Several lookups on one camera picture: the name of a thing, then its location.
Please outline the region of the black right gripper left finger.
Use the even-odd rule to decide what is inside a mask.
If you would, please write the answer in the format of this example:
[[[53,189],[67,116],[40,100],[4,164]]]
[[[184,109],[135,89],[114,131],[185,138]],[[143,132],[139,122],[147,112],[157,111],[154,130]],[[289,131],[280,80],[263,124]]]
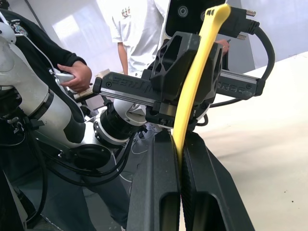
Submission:
[[[154,136],[133,177],[128,231],[177,231],[180,187],[177,154],[168,130]]]

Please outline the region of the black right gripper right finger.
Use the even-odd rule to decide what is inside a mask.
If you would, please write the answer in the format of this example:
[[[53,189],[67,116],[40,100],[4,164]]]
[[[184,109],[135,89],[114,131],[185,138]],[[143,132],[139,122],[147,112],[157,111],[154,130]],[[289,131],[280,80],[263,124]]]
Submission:
[[[181,198],[188,231],[253,231],[236,185],[194,132],[185,138]]]

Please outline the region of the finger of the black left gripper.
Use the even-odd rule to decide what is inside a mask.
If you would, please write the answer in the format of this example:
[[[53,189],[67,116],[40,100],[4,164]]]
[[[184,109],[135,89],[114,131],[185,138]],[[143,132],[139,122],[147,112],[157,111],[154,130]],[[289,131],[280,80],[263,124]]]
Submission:
[[[159,101],[179,98],[199,44],[199,35],[176,32],[159,49],[150,77],[153,92]]]
[[[214,43],[206,61],[194,99],[194,106],[203,102],[212,103],[217,89],[218,77],[221,73],[222,46]]]

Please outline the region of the bare hand with ring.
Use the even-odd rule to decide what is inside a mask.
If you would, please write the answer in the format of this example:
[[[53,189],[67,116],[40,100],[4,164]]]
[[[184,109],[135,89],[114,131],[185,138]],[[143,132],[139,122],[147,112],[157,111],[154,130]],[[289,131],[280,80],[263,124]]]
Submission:
[[[230,49],[229,40],[221,39],[216,40],[215,43],[220,44],[222,46],[222,56],[224,56]]]

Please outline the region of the bare hand of jacketed person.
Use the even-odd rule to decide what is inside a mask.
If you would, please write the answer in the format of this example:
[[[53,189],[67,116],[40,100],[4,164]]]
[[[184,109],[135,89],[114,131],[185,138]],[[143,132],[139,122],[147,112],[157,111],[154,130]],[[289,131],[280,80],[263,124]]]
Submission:
[[[90,87],[92,78],[91,69],[81,61],[76,61],[72,66],[57,65],[62,71],[68,72],[74,76],[74,79],[63,82],[61,85],[69,87],[71,90],[80,93],[86,91]]]

